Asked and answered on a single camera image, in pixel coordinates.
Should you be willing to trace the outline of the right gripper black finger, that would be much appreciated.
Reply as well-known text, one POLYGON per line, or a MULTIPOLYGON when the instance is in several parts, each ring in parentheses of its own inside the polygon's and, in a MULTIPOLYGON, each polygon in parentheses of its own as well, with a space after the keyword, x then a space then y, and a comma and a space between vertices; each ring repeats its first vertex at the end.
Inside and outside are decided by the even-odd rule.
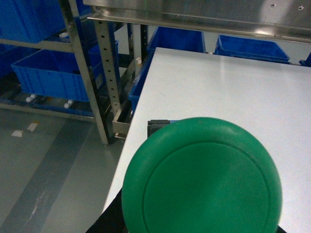
POLYGON ((99 218, 87 230, 87 233, 127 233, 122 206, 122 189, 110 203, 108 208, 99 216, 99 218))

